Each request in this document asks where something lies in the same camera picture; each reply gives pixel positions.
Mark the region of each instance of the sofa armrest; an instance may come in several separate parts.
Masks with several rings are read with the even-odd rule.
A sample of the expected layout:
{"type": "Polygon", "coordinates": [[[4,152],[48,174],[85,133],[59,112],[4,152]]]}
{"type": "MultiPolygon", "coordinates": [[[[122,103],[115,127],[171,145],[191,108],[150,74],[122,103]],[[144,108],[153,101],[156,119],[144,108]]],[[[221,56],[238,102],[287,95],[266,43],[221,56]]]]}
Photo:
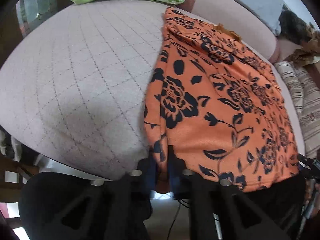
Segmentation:
{"type": "Polygon", "coordinates": [[[185,0],[177,5],[214,24],[223,26],[241,36],[271,63],[279,56],[277,39],[269,28],[245,7],[233,0],[185,0]]]}

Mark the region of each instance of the beige striped fabric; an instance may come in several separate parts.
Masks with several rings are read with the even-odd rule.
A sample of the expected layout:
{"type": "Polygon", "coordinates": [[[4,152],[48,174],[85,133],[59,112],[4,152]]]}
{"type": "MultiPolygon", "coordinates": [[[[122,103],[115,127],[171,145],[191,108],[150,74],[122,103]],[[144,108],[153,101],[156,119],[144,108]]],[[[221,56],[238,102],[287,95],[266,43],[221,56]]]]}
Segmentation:
{"type": "Polygon", "coordinates": [[[320,90],[304,68],[293,68],[289,62],[275,63],[275,68],[287,85],[297,111],[306,156],[315,158],[320,149],[320,90]]]}

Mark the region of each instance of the floral pattern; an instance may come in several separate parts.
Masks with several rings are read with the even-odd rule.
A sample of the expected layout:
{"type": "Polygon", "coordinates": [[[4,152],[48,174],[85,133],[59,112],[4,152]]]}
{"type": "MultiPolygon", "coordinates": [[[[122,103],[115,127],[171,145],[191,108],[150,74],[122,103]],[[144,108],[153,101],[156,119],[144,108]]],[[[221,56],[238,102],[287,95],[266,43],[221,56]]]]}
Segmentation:
{"type": "Polygon", "coordinates": [[[165,19],[144,111],[160,172],[172,146],[187,168],[245,192],[294,176],[297,147],[271,66],[221,26],[172,8],[165,19]]]}

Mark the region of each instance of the silver screw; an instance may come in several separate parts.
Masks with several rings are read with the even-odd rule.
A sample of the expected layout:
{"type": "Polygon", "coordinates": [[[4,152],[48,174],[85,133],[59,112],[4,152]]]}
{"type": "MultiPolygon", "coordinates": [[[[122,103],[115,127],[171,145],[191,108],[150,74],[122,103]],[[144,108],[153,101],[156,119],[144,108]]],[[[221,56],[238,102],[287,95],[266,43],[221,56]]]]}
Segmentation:
{"type": "Polygon", "coordinates": [[[191,175],[193,175],[193,171],[189,170],[189,169],[185,169],[182,171],[182,174],[185,176],[191,176],[191,175]]]}
{"type": "Polygon", "coordinates": [[[93,179],[90,181],[90,184],[96,187],[102,186],[104,181],[102,179],[93,179]]]}
{"type": "Polygon", "coordinates": [[[141,174],[142,174],[142,171],[140,171],[140,170],[132,170],[130,172],[130,176],[135,176],[135,177],[139,177],[139,176],[141,176],[141,174]]]}
{"type": "Polygon", "coordinates": [[[231,182],[228,179],[222,179],[222,180],[220,180],[220,185],[227,187],[227,186],[231,185],[231,182]]]}

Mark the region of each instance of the orange floral fabric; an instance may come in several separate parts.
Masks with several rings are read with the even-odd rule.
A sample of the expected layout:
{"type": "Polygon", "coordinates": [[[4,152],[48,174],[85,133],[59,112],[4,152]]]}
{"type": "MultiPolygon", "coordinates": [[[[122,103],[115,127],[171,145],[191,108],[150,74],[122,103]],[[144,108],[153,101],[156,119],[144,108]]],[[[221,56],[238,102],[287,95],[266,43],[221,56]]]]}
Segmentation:
{"type": "Polygon", "coordinates": [[[164,18],[144,113],[160,179],[168,145],[188,169],[245,192],[297,174],[295,138],[271,66],[221,25],[173,8],[164,18]]]}

